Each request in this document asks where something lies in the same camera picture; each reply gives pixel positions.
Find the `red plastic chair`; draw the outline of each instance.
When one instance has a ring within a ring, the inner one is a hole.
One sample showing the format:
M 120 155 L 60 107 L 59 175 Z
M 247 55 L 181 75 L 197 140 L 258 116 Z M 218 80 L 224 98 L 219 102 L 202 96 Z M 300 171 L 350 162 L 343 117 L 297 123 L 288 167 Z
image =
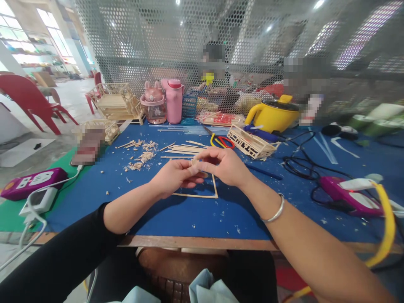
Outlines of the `red plastic chair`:
M 96 72 L 96 74 L 94 75 L 94 83 L 97 86 L 98 84 L 102 83 L 101 81 L 101 73 L 100 72 Z M 93 93 L 86 93 L 85 94 L 85 98 L 87 100 L 88 106 L 90 107 L 91 113 L 94 114 L 94 110 L 93 110 L 93 100 L 91 99 L 91 94 Z M 97 89 L 97 92 L 94 93 L 94 96 L 99 99 L 101 97 L 100 92 Z
M 43 132 L 44 130 L 36 121 L 34 114 L 42 119 L 43 122 L 55 133 L 60 135 L 55 122 L 52 120 L 52 114 L 58 115 L 63 123 L 65 119 L 61 112 L 65 113 L 76 125 L 79 125 L 76 120 L 69 114 L 69 112 L 60 104 L 48 103 L 44 95 L 30 80 L 15 75 L 6 74 L 0 75 L 0 88 L 5 91 L 10 98 L 21 107 L 26 115 L 34 122 L 34 124 Z

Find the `hand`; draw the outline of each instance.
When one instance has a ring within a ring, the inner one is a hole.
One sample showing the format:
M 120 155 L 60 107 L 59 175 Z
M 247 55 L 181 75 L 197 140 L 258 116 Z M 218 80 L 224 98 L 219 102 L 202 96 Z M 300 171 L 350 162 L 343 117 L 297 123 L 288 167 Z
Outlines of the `hand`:
M 202 160 L 195 165 L 199 170 L 214 174 L 227 185 L 240 187 L 253 176 L 232 149 L 209 147 L 198 157 Z
M 161 199 L 168 198 L 178 188 L 194 188 L 197 184 L 203 183 L 207 173 L 200 172 L 191 161 L 170 160 L 149 182 L 156 190 L 160 191 Z

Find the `perforated metal wall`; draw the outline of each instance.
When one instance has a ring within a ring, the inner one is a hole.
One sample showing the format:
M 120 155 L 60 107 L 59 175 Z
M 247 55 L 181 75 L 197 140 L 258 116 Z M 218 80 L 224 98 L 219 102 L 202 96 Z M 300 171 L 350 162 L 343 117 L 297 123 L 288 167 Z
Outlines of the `perforated metal wall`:
M 214 73 L 207 103 L 253 105 L 256 88 L 325 95 L 320 115 L 367 112 L 404 89 L 403 1 L 76 0 L 106 82 L 177 78 L 186 90 Z

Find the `red scissors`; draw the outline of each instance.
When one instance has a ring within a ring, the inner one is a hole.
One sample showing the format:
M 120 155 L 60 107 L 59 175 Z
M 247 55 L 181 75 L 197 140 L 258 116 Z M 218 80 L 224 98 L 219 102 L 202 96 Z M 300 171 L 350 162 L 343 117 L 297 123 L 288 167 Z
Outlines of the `red scissors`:
M 230 148 L 230 149 L 233 149 L 233 148 L 234 148 L 234 143 L 233 143 L 230 139 L 228 139 L 228 138 L 226 138 L 226 137 L 216 136 L 214 133 L 212 133 L 212 132 L 209 130 L 209 128 L 205 127 L 204 125 L 203 125 L 203 128 L 206 129 L 206 131 L 207 131 L 207 133 L 208 133 L 209 135 L 211 135 L 211 137 L 210 137 L 210 144 L 211 144 L 212 146 L 217 147 L 217 146 L 213 143 L 213 139 L 215 139 L 216 143 L 219 144 L 219 145 L 220 145 L 221 147 L 223 147 L 223 148 Z

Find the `pink water bottle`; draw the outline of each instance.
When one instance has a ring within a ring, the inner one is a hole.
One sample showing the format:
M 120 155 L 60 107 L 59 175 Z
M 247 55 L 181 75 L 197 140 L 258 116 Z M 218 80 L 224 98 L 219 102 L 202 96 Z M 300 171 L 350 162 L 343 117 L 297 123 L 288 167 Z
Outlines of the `pink water bottle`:
M 182 95 L 185 87 L 177 79 L 162 79 L 161 85 L 165 89 L 167 100 L 167 120 L 171 124 L 181 122 Z

